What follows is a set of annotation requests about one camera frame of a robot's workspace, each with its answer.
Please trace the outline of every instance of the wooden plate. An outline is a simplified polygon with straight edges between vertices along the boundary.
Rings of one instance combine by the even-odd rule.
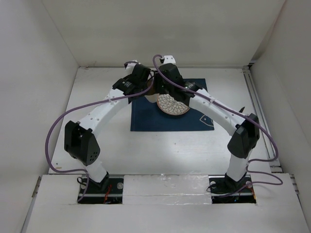
[[[159,95],[156,101],[158,107],[169,115],[182,115],[189,111],[189,107],[182,102],[176,101],[169,94]]]

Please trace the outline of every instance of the black bracket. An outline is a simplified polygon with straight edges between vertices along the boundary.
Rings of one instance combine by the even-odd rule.
[[[84,166],[91,165],[101,152],[92,130],[86,130],[72,121],[65,126],[64,147],[72,158],[78,159]]]

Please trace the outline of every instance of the blue mat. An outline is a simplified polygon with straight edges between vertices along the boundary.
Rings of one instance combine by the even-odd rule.
[[[195,81],[206,87],[205,79],[185,79]],[[132,102],[131,131],[209,131],[214,130],[213,121],[197,110],[189,109],[185,114],[172,116],[164,113],[157,103],[150,103],[146,98]]]

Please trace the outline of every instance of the white panel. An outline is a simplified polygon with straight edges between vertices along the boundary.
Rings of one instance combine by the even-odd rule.
[[[265,194],[270,192],[271,199],[283,200],[276,202],[276,205],[81,205],[72,204],[70,200],[64,204],[69,196],[76,197],[76,190],[72,188],[77,184],[76,176],[49,176],[42,180],[46,183],[45,188],[41,191],[40,187],[27,233],[42,233],[42,229],[45,233],[55,233],[56,230],[66,233],[98,233],[103,229],[105,232],[116,233],[309,232],[299,202],[286,202],[293,192],[289,186],[280,190],[275,186],[257,185],[257,192],[264,189]],[[287,175],[282,175],[282,178],[290,180]]]
[[[233,109],[254,111],[241,69],[181,68],[184,78],[205,78],[209,93]],[[111,86],[124,77],[122,68],[80,68],[68,109],[102,100]],[[64,150],[64,125],[78,121],[92,107],[75,111],[64,119],[53,157],[61,170],[82,167]],[[131,106],[123,108],[98,137],[100,158],[110,174],[225,174],[229,166],[228,133],[217,123],[214,131],[131,132]],[[251,158],[268,157],[261,138]],[[251,169],[270,172],[268,163],[253,163]]]
[[[43,0],[82,66],[156,53],[180,66],[247,65],[284,0]]]
[[[283,7],[265,54],[252,67],[256,89],[280,162],[295,175],[300,201],[311,226],[311,21],[309,0]]]
[[[125,176],[123,204],[211,204],[208,175]]]
[[[0,31],[0,231],[19,233],[77,63],[40,0],[0,0]]]

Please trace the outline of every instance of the white table surface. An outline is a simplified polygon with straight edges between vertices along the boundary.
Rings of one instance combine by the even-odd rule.
[[[254,112],[241,69],[180,68],[184,78],[205,78],[211,95],[233,109],[245,106]],[[111,86],[124,77],[123,68],[79,68],[67,109],[102,100]],[[67,115],[58,137],[52,163],[61,170],[81,168],[64,151],[64,125],[78,121],[93,107]],[[216,122],[214,131],[201,132],[131,132],[131,105],[123,108],[105,127],[98,143],[105,169],[110,174],[225,174],[230,153],[227,132]],[[268,157],[261,137],[251,158]],[[254,170],[270,172],[268,163],[253,163]]]
[[[0,232],[20,233],[38,176],[19,173],[0,175]]]
[[[77,176],[43,176],[27,233],[309,232],[288,174],[277,174],[282,186],[255,185],[257,204],[210,204],[209,194],[201,189],[207,182],[204,175],[130,175],[124,179],[126,203],[77,204]],[[167,185],[168,180],[175,186]],[[274,182],[256,174],[252,180]],[[191,203],[194,199],[189,198],[188,204],[174,202],[176,196],[203,195],[205,204]]]

